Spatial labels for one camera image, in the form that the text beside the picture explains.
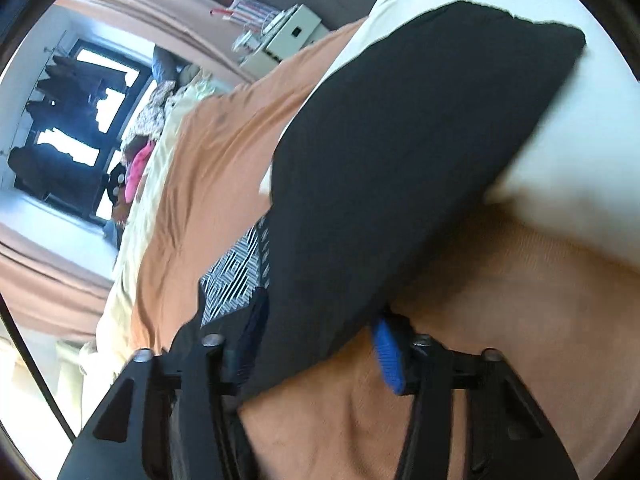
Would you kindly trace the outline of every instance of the pink garment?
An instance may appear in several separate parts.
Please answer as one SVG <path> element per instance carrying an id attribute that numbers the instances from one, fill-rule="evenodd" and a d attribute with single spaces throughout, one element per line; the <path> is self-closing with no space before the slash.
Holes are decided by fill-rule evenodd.
<path id="1" fill-rule="evenodd" d="M 142 179 L 142 174 L 145 172 L 146 164 L 149 161 L 149 157 L 156 146 L 154 140 L 150 140 L 144 148 L 142 148 L 138 154 L 133 158 L 133 162 L 127 168 L 127 185 L 124 189 L 124 200 L 127 204 L 133 202 L 133 199 L 138 190 L 138 184 Z"/>

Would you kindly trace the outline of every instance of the bed sheet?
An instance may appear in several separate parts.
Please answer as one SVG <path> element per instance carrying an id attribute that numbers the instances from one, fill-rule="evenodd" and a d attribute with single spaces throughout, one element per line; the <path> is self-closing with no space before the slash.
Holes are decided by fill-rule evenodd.
<path id="1" fill-rule="evenodd" d="M 102 362 L 118 373 L 130 355 L 129 325 L 136 300 L 138 269 L 154 230 L 156 212 L 185 115 L 204 98 L 224 93 L 225 86 L 201 72 L 166 118 L 164 130 L 143 173 L 145 187 L 134 200 L 113 269 L 113 286 L 98 322 L 96 339 Z"/>

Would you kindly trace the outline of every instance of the black window frame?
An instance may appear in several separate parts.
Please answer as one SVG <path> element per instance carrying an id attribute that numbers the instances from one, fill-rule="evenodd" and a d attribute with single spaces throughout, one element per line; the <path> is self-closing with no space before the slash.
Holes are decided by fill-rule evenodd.
<path id="1" fill-rule="evenodd" d="M 109 129 L 104 134 L 106 136 L 105 146 L 100 149 L 100 152 L 98 152 L 98 157 L 96 158 L 94 164 L 94 168 L 98 168 L 106 172 L 111 159 L 113 158 L 113 154 L 120 148 L 120 139 L 122 133 L 124 132 L 124 128 L 127 126 L 133 110 L 135 110 L 136 105 L 140 101 L 140 97 L 145 92 L 146 88 L 148 87 L 149 81 L 152 78 L 151 67 L 148 64 L 142 63 L 138 60 L 134 60 L 129 56 L 126 56 L 125 54 L 116 52 L 115 50 L 88 40 L 77 40 L 71 51 L 69 51 L 68 55 L 69 57 L 75 59 L 83 50 L 89 50 L 95 54 L 98 54 L 99 56 L 106 57 L 138 71 L 138 77 L 134 81 L 133 85 L 127 89 L 124 100 L 120 104 L 116 115 L 113 117 Z M 31 146 L 32 144 L 37 142 L 38 136 L 40 135 L 40 130 L 36 126 L 37 125 L 34 124 L 31 131 L 29 132 L 27 140 L 25 142 L 25 146 Z M 19 189 L 27 193 L 28 195 L 33 196 L 29 188 L 24 185 L 20 178 L 15 179 L 14 187 L 15 189 Z M 99 196 L 97 197 L 97 201 L 95 203 L 96 208 L 102 198 L 104 191 L 98 190 L 98 193 Z M 98 226 L 104 226 L 106 224 L 106 221 L 104 219 L 99 218 L 95 215 L 95 208 L 90 213 L 83 212 L 82 214 L 79 214 L 76 210 L 66 209 L 62 206 L 58 206 L 57 204 L 49 205 L 53 206 L 55 209 L 63 212 L 64 214 L 80 217 L 82 220 L 85 220 L 91 224 Z"/>

